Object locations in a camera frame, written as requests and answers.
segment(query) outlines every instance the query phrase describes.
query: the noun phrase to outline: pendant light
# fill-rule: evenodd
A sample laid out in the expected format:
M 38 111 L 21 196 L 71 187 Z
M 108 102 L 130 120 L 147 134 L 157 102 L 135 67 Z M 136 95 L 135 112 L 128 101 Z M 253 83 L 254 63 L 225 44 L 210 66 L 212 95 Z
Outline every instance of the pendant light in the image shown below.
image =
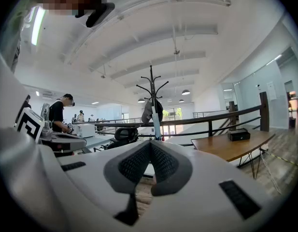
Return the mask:
M 191 92 L 188 89 L 183 90 L 182 95 L 189 95 Z

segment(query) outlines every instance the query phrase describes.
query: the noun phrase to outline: metal railing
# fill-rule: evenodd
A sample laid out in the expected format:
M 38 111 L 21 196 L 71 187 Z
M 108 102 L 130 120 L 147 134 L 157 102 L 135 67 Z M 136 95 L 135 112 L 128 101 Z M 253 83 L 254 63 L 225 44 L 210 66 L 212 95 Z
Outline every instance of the metal railing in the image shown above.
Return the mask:
M 111 120 L 98 120 L 89 122 L 75 122 L 75 124 L 101 124 L 101 123 L 141 123 L 141 118 L 123 118 Z
M 205 117 L 205 114 L 221 112 L 221 111 L 223 111 L 223 110 L 208 111 L 208 112 L 195 112 L 195 113 L 193 113 L 193 118 L 203 118 L 203 117 Z
M 228 130 L 228 129 L 235 129 L 236 127 L 240 126 L 240 125 L 244 125 L 247 123 L 250 123 L 252 121 L 255 121 L 257 119 L 260 119 L 260 125 L 254 127 L 254 129 L 260 127 L 261 131 L 269 131 L 269 109 L 268 109 L 268 100 L 267 100 L 267 94 L 266 92 L 262 92 L 259 94 L 260 95 L 260 100 L 261 100 L 261 105 L 259 106 L 255 106 L 255 107 L 251 107 L 248 109 L 244 109 L 244 110 L 240 110 L 240 111 L 234 111 L 232 112 L 232 110 L 230 109 L 229 113 L 225 113 L 225 114 L 219 114 L 219 115 L 213 115 L 213 116 L 206 116 L 206 117 L 200 117 L 200 118 L 193 118 L 193 119 L 182 119 L 182 120 L 172 120 L 172 121 L 162 121 L 160 122 L 160 126 L 167 126 L 167 125 L 188 125 L 188 124 L 196 124 L 196 123 L 204 123 L 207 122 L 208 123 L 208 130 L 206 131 L 199 131 L 199 132 L 192 132 L 192 133 L 180 133 L 180 134 L 165 134 L 165 135 L 161 135 L 162 137 L 175 137 L 175 136 L 189 136 L 189 135 L 197 135 L 197 134 L 205 134 L 208 133 L 209 137 L 213 136 L 214 132 L 218 132 L 218 131 L 224 131 L 224 130 Z M 235 119 L 233 120 L 233 118 L 235 118 L 236 116 L 239 115 L 244 115 L 244 114 L 248 114 L 254 111 L 260 111 L 260 116 L 255 117 L 253 119 L 250 119 L 248 121 L 245 121 L 243 123 L 239 123 L 236 124 Z M 226 127 L 219 127 L 218 129 L 212 129 L 212 121 L 215 120 L 220 120 L 220 119 L 228 119 L 230 118 L 230 125 L 228 124 Z M 117 121 L 119 120 L 115 120 L 114 123 L 110 123 L 113 120 L 108 120 L 108 121 L 97 121 L 97 122 L 76 122 L 75 124 L 92 124 L 95 123 L 96 126 L 103 126 L 103 127 L 153 127 L 153 123 L 117 123 Z M 102 132 L 103 134 L 110 134 L 110 135 L 114 135 L 114 133 L 107 133 L 107 132 Z M 140 137 L 154 137 L 154 135 L 139 135 Z

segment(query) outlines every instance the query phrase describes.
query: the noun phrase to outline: window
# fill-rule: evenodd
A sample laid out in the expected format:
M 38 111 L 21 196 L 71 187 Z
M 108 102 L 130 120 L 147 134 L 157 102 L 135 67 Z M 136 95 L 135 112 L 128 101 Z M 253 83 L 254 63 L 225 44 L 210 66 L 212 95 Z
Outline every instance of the window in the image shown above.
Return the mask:
M 169 108 L 163 110 L 163 121 L 181 120 L 182 119 L 182 108 Z M 183 131 L 183 125 L 172 125 L 161 127 L 161 133 L 163 135 L 178 134 Z M 165 136 L 165 140 L 171 138 L 171 136 Z
M 122 119 L 123 120 L 123 123 L 129 123 L 128 119 L 129 119 L 129 114 L 122 114 Z

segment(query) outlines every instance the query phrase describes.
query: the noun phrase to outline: wooden post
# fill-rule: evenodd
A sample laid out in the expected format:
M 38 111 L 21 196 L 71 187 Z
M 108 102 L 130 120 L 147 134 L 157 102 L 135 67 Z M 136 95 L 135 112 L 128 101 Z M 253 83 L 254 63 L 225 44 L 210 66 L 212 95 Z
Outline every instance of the wooden post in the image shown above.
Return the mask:
M 236 107 L 235 107 L 235 102 L 234 101 L 230 101 L 229 102 L 229 112 L 235 112 L 236 111 Z M 236 125 L 236 117 L 231 117 L 230 118 L 230 125 L 234 126 Z M 235 130 L 236 127 L 233 127 L 233 128 L 230 128 L 229 130 L 230 131 L 233 131 Z
M 209 137 L 212 137 L 213 136 L 212 121 L 208 121 L 208 127 L 209 127 Z
M 262 92 L 259 94 L 260 102 L 261 102 L 261 109 L 260 109 L 260 130 L 261 131 L 269 131 L 269 105 L 267 99 L 267 93 Z

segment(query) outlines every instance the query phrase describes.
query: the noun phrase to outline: wooden table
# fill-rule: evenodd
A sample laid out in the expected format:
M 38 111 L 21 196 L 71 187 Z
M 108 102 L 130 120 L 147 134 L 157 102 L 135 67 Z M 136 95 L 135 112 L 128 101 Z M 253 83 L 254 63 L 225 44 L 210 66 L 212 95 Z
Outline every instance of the wooden table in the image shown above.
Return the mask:
M 233 142 L 233 141 L 230 141 L 226 133 L 219 136 L 193 139 L 192 143 L 197 150 L 214 154 L 228 162 L 240 158 L 240 164 L 241 164 L 241 158 L 243 156 L 249 155 L 251 160 L 252 151 L 266 144 L 275 135 L 272 132 L 266 132 L 266 131 L 260 131 L 260 130 L 248 129 L 248 131 L 251 134 L 251 138 L 249 140 Z M 252 166 L 253 161 L 250 161 L 250 162 L 251 162 L 253 177 L 255 178 L 254 166 Z

